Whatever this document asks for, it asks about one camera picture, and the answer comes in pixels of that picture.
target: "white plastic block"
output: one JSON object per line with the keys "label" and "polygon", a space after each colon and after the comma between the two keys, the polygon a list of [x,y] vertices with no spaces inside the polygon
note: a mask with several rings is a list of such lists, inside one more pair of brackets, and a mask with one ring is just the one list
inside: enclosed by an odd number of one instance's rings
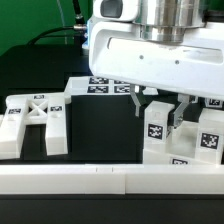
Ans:
{"label": "white plastic block", "polygon": [[173,104],[153,101],[145,110],[144,148],[165,153],[172,140],[172,128],[168,127],[169,112]]}
{"label": "white plastic block", "polygon": [[26,98],[11,99],[0,127],[0,159],[19,158],[25,134]]}
{"label": "white plastic block", "polygon": [[46,123],[47,155],[68,153],[66,113],[64,97],[50,96],[48,99],[48,118]]}
{"label": "white plastic block", "polygon": [[213,163],[196,160],[189,156],[180,156],[171,153],[158,153],[144,150],[144,164],[154,165],[214,165]]}
{"label": "white plastic block", "polygon": [[221,164],[224,146],[224,112],[203,109],[199,119],[196,159]]}

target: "green surface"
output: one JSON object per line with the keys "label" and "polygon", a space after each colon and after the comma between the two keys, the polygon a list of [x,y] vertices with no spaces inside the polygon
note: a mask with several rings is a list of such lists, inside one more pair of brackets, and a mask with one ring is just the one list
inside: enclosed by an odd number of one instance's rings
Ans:
{"label": "green surface", "polygon": [[[26,44],[48,29],[62,26],[57,0],[0,0],[0,55],[10,47]],[[73,25],[72,0],[60,0],[65,24]],[[79,0],[85,19],[91,16],[92,0]],[[211,0],[210,9],[224,10],[224,0]],[[44,39],[40,43],[63,43],[64,39]]]}

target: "black cable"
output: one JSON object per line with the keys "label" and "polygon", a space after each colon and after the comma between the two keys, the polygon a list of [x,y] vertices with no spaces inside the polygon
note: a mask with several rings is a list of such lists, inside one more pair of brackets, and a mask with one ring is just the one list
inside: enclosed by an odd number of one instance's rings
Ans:
{"label": "black cable", "polygon": [[73,0],[72,2],[73,2],[75,15],[76,15],[75,16],[76,24],[85,24],[85,20],[84,20],[84,17],[82,15],[82,12],[81,12],[79,1],[78,0]]}
{"label": "black cable", "polygon": [[74,31],[74,28],[72,26],[67,26],[67,27],[59,27],[59,28],[47,30],[47,31],[41,33],[40,35],[38,35],[37,37],[33,38],[32,40],[30,40],[27,43],[27,45],[34,45],[40,38],[46,36],[47,34],[56,33],[59,31],[65,31],[65,30],[73,30]]}

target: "white plastic part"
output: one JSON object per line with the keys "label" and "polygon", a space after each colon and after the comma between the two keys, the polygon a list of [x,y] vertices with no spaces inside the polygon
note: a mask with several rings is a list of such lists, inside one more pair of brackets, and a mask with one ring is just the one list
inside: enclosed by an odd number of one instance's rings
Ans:
{"label": "white plastic part", "polygon": [[65,99],[62,96],[50,96],[48,98],[45,140],[47,155],[68,153]]}
{"label": "white plastic part", "polygon": [[199,124],[184,121],[167,137],[170,104],[153,101],[145,110],[143,164],[221,164],[224,112],[203,109]]}
{"label": "white plastic part", "polygon": [[113,21],[129,22],[136,19],[139,12],[140,0],[123,0],[123,11],[120,18],[106,18],[101,15],[101,4],[103,0],[96,0],[93,5],[93,13],[97,18]]}
{"label": "white plastic part", "polygon": [[[102,84],[102,83],[97,83],[96,84],[90,84],[90,80],[93,79],[95,81],[100,80],[99,77],[96,76],[84,76],[84,77],[72,77],[69,78],[67,86],[65,88],[65,92],[68,95],[72,95],[72,96],[80,96],[80,95],[100,95],[100,96],[108,96],[108,95],[114,95],[114,96],[118,96],[118,95],[130,95],[129,89],[130,89],[130,84],[128,83],[116,83],[115,80],[107,80],[108,82],[106,84]],[[89,87],[92,86],[96,86],[96,85],[100,85],[101,87],[104,86],[108,89],[107,93],[99,93],[99,92],[95,92],[95,93],[89,93],[88,89]],[[128,91],[120,91],[115,92],[116,87],[121,87],[121,89],[125,90],[127,88]],[[144,95],[158,95],[158,91],[155,88],[149,88],[147,87],[144,91],[143,91]]]}
{"label": "white plastic part", "polygon": [[0,194],[224,194],[223,166],[99,167],[2,165]]}
{"label": "white plastic part", "polygon": [[166,153],[172,136],[172,129],[168,127],[169,112],[174,109],[173,104],[153,101],[145,110],[144,148],[155,152]]}
{"label": "white plastic part", "polygon": [[[65,104],[68,103],[71,103],[71,96],[66,93],[7,97],[7,110],[0,126],[0,159],[19,158],[26,125],[35,124],[47,124],[46,147],[48,155],[67,153]],[[53,112],[51,111],[53,106],[61,106],[63,111]]]}
{"label": "white plastic part", "polygon": [[196,158],[221,164],[223,141],[224,111],[203,109],[199,119]]}
{"label": "white plastic part", "polygon": [[28,112],[25,97],[12,99],[0,127],[0,159],[19,158],[25,134],[24,117]]}

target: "metal cylinder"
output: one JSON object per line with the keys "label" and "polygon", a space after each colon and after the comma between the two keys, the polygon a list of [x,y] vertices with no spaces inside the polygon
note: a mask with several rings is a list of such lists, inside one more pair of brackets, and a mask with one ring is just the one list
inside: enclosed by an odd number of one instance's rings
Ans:
{"label": "metal cylinder", "polygon": [[142,25],[142,38],[182,42],[185,29],[203,27],[210,0],[141,0],[135,23]]}

